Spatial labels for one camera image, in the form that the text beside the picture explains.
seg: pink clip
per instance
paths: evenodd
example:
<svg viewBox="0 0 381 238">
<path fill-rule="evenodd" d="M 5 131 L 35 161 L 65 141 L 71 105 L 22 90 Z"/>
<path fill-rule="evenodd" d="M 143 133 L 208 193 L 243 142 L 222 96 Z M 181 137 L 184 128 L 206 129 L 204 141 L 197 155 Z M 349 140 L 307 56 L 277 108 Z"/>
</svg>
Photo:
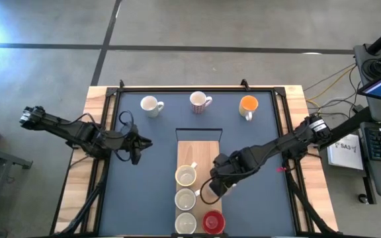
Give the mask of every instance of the pink clip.
<svg viewBox="0 0 381 238">
<path fill-rule="evenodd" d="M 277 172 L 283 172 L 285 170 L 286 170 L 286 168 L 284 168 L 284 167 L 279 167 L 276 169 Z"/>
</svg>

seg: wooden cutting board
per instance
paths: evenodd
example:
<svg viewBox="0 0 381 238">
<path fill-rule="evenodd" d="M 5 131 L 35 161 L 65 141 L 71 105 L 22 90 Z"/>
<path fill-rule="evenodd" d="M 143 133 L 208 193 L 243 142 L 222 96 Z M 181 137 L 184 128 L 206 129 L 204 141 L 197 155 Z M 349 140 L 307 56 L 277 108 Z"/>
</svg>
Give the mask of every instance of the wooden cutting board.
<svg viewBox="0 0 381 238">
<path fill-rule="evenodd" d="M 220 153 L 220 146 L 218 141 L 179 141 L 177 145 L 177 167 L 182 165 L 191 165 L 193 162 L 198 163 L 196 166 L 196 181 L 191 186 L 187 187 L 192 191 L 197 191 L 201 188 L 202 184 L 210 178 L 210 169 L 213 167 L 213 161 Z M 214 201 L 217 196 L 209 191 L 209 183 L 205 185 L 202 195 L 207 202 Z M 176 191 L 183 187 L 176 183 Z M 205 204 L 200 196 L 196 198 L 196 204 L 190 211 L 196 218 L 198 226 L 195 233 L 205 233 L 202 228 L 202 219 L 206 212 L 210 210 L 222 211 L 222 200 L 220 199 L 213 205 Z M 183 213 L 176 207 L 176 217 Z"/>
</svg>

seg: cup rim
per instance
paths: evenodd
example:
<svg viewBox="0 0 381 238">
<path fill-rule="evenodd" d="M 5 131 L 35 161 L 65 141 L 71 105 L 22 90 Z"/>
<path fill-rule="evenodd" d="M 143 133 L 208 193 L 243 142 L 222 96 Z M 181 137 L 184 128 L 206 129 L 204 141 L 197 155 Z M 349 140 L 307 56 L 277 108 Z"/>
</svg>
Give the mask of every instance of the cup rim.
<svg viewBox="0 0 381 238">
<path fill-rule="evenodd" d="M 204 95 L 204 102 L 203 102 L 202 104 L 199 104 L 199 103 L 197 104 L 197 103 L 194 103 L 194 102 L 192 101 L 192 96 L 193 96 L 195 93 L 199 93 L 199 94 Z M 190 103 L 192 103 L 192 105 L 195 105 L 195 106 L 202 106 L 202 105 L 204 105 L 204 104 L 206 103 L 206 94 L 205 94 L 204 92 L 202 92 L 202 91 L 195 91 L 195 92 L 193 92 L 193 93 L 190 95 L 189 100 L 190 100 Z"/>
<path fill-rule="evenodd" d="M 245 97 L 251 97 L 251 98 L 254 98 L 254 99 L 257 101 L 257 106 L 255 107 L 254 110 L 247 109 L 246 107 L 244 107 L 244 106 L 242 105 L 242 100 L 243 100 Z M 239 105 L 242 106 L 242 108 L 245 109 L 246 111 L 249 111 L 249 112 L 255 112 L 256 109 L 257 109 L 258 106 L 259 106 L 259 102 L 258 102 L 258 99 L 257 99 L 256 97 L 254 97 L 254 96 L 252 96 L 252 95 L 246 95 L 246 96 L 243 96 L 243 97 L 241 98 L 241 100 L 240 100 L 240 102 L 239 102 Z"/>
<path fill-rule="evenodd" d="M 190 184 L 182 184 L 179 182 L 179 180 L 177 179 L 177 172 L 179 172 L 179 169 L 182 169 L 183 167 L 190 167 L 191 169 L 193 169 L 195 171 L 195 177 L 193 178 L 193 181 L 190 183 Z M 176 173 L 175 173 L 175 179 L 176 179 L 176 182 L 180 185 L 180 186 L 190 186 L 192 185 L 195 181 L 196 181 L 196 176 L 198 176 L 198 174 L 196 173 L 196 169 L 190 165 L 181 165 L 179 168 L 176 169 Z"/>
<path fill-rule="evenodd" d="M 203 230 L 205 230 L 204 220 L 206 219 L 206 216 L 207 216 L 210 212 L 215 212 L 215 213 L 217 213 L 217 214 L 220 214 L 224 223 L 223 223 L 222 231 L 220 231 L 219 233 L 209 233 L 209 234 L 212 234 L 212 235 L 221 234 L 221 232 L 224 231 L 224 228 L 226 228 L 226 219 L 224 218 L 223 213 L 222 213 L 221 211 L 219 211 L 219 210 L 215 210 L 215 209 L 213 209 L 213 210 L 209 210 L 208 212 L 206 212 L 206 213 L 204 214 L 204 217 L 202 217 L 202 228 L 203 228 Z"/>
<path fill-rule="evenodd" d="M 191 206 L 190 208 L 188 208 L 188 209 L 182 209 L 182 208 L 180 208 L 180 207 L 177 205 L 177 195 L 178 195 L 179 192 L 182 191 L 182 190 L 189 190 L 190 193 L 191 193 L 191 194 L 193 195 L 193 197 L 195 198 L 194 201 L 193 201 L 192 206 Z M 178 209 L 180 209 L 180 210 L 182 210 L 182 211 L 189 211 L 190 209 L 192 209 L 192 208 L 195 207 L 195 204 L 196 204 L 196 195 L 195 195 L 195 193 L 194 193 L 191 189 L 189 189 L 189 188 L 181 188 L 181 189 L 179 189 L 179 190 L 176 192 L 176 195 L 175 195 L 175 204 L 176 204 L 176 207 L 177 207 Z"/>
<path fill-rule="evenodd" d="M 175 220 L 175 229 L 176 229 L 177 233 L 179 233 L 179 234 L 183 234 L 183 233 L 181 233 L 181 232 L 177 229 L 177 223 L 176 223 L 176 221 L 177 221 L 177 219 L 178 219 L 180 216 L 184 216 L 184 215 L 187 215 L 187 214 L 191 215 L 191 216 L 193 217 L 193 220 L 195 221 L 195 227 L 194 227 L 193 231 L 192 231 L 190 234 L 194 233 L 194 232 L 196 231 L 196 228 L 198 227 L 197 220 L 196 220 L 195 216 L 192 215 L 190 212 L 183 212 L 183 213 L 179 214 L 179 215 L 177 216 L 176 220 Z"/>
<path fill-rule="evenodd" d="M 147 98 L 148 99 L 153 99 L 155 101 L 155 106 L 154 107 L 152 107 L 150 109 L 144 108 L 144 100 L 146 100 Z M 158 100 L 154 96 L 148 95 L 148 96 L 144 96 L 143 99 L 140 101 L 140 108 L 142 108 L 142 110 L 145 110 L 145 111 L 151 111 L 151 110 L 154 110 L 157 107 L 157 104 L 158 104 Z"/>
</svg>

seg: wooden board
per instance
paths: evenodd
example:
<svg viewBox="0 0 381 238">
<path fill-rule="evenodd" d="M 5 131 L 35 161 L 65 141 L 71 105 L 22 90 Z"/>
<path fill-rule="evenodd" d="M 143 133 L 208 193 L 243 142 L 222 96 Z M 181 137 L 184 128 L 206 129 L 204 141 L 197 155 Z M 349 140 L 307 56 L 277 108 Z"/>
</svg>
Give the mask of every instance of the wooden board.
<svg viewBox="0 0 381 238">
<path fill-rule="evenodd" d="M 179 141 L 177 144 L 177 167 L 182 165 L 191 165 L 196 162 L 196 181 L 192 184 L 189 189 L 192 191 L 197 191 L 201 188 L 202 184 L 210 178 L 210 169 L 213 167 L 213 160 L 220 153 L 220 146 L 218 141 Z M 183 187 L 176 183 L 176 191 L 182 189 Z M 215 196 L 211 191 L 207 190 L 208 185 L 204 187 L 201 191 L 204 199 L 207 202 L 214 201 L 217 196 Z M 196 227 L 195 233 L 205 233 L 202 228 L 202 219 L 206 212 L 210 210 L 222 211 L 222 200 L 220 199 L 213 205 L 205 204 L 200 196 L 196 198 L 195 207 L 189 212 L 193 214 L 196 218 L 198 226 Z M 183 213 L 180 209 L 176 208 L 176 217 Z"/>
<path fill-rule="evenodd" d="M 166 89 L 169 86 L 130 86 L 125 88 L 137 89 L 137 88 L 159 88 Z M 243 86 L 182 86 L 182 87 L 229 87 L 229 88 L 243 88 Z M 300 122 L 308 116 L 308 109 L 305 102 L 304 92 L 302 90 L 302 86 L 300 85 L 255 85 L 251 86 L 252 88 L 273 88 L 273 87 L 284 87 L 286 89 L 286 98 L 290 111 L 290 118 L 292 121 L 292 125 L 295 128 L 299 126 Z M 89 92 L 86 98 L 86 104 L 84 112 L 91 113 L 97 121 L 101 119 L 101 114 L 104 106 L 105 92 L 106 86 L 97 86 L 97 87 L 89 87 Z M 280 112 L 280 120 L 282 122 L 282 128 L 284 133 L 288 132 L 288 128 L 286 126 L 286 119 L 284 117 L 284 110 L 282 106 L 282 102 L 278 101 L 279 112 Z M 108 111 L 108 119 L 111 119 L 112 114 L 112 106 L 110 106 L 110 110 Z M 317 150 L 311 149 L 310 153 L 318 154 Z M 73 153 L 72 162 L 83 157 L 82 151 L 75 151 Z M 91 161 L 85 160 L 82 162 L 83 165 L 80 167 L 76 167 L 76 169 L 70 170 L 68 173 L 67 181 L 65 188 L 62 194 L 62 205 L 60 206 L 59 213 L 57 215 L 55 232 L 61 231 L 66 225 L 74 218 L 74 216 L 79 211 L 80 207 L 82 207 L 87 191 L 87 185 L 89 183 L 89 177 L 91 175 Z M 338 230 L 337 223 L 335 219 L 335 214 L 333 211 L 333 207 L 331 205 L 331 200 L 329 196 L 329 191 L 327 189 L 327 183 L 325 181 L 323 168 L 321 166 L 321 161 L 314 156 L 307 155 L 301 161 L 302 172 L 304 174 L 304 182 L 306 185 L 306 190 L 308 194 L 308 200 L 311 202 L 312 206 L 321 218 L 324 219 L 326 224 L 330 226 L 334 230 Z M 307 231 L 307 227 L 305 224 L 305 216 L 304 209 L 300 202 L 298 201 L 298 215 L 300 216 L 300 221 L 302 224 L 302 230 Z M 94 213 L 90 216 L 90 221 L 93 221 Z"/>
</svg>

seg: yellow cable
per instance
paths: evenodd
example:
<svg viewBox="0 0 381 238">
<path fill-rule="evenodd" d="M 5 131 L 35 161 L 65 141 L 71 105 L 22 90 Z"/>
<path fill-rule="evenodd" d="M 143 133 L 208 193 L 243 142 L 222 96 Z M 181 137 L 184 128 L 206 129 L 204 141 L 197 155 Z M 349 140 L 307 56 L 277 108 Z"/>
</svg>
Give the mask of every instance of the yellow cable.
<svg viewBox="0 0 381 238">
<path fill-rule="evenodd" d="M 316 102 L 314 102 L 314 101 L 312 101 L 310 99 L 306 100 L 306 102 L 309 102 L 309 103 L 313 104 L 314 106 L 318 107 L 319 108 L 318 112 L 321 111 L 320 105 L 318 103 L 316 103 Z"/>
<path fill-rule="evenodd" d="M 320 96 L 322 96 L 322 94 L 324 94 L 327 90 L 329 90 L 332 86 L 334 86 L 334 84 L 336 84 L 339 80 L 341 80 L 343 78 L 343 76 L 345 76 L 345 74 L 347 74 L 348 72 L 350 72 L 353 68 L 355 68 L 356 66 L 346 70 L 341 76 L 339 76 L 332 84 L 330 84 L 330 86 L 328 86 L 326 89 L 324 89 L 323 92 L 321 92 L 319 95 L 315 96 L 315 97 L 312 97 L 310 99 L 307 99 L 307 101 L 309 100 L 313 100 L 313 99 L 316 99 Z"/>
</svg>

